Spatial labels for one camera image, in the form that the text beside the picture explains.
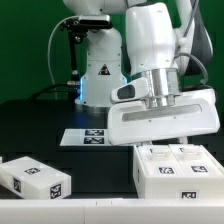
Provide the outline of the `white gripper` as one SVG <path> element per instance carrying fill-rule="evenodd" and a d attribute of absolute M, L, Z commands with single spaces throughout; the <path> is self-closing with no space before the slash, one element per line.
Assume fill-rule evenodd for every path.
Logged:
<path fill-rule="evenodd" d="M 144 101 L 113 105 L 108 113 L 108 140 L 126 145 L 216 133 L 220 121 L 212 88 L 183 92 L 175 104 L 148 109 Z"/>

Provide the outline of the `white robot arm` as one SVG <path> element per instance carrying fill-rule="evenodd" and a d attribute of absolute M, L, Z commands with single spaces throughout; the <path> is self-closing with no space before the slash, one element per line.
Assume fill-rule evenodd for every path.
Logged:
<path fill-rule="evenodd" d="M 183 138 L 218 131 L 215 92 L 201 84 L 182 90 L 179 78 L 204 73 L 213 56 L 199 0 L 175 0 L 181 26 L 167 6 L 147 0 L 63 0 L 76 15 L 123 13 L 132 81 L 111 92 L 108 139 L 113 145 Z"/>

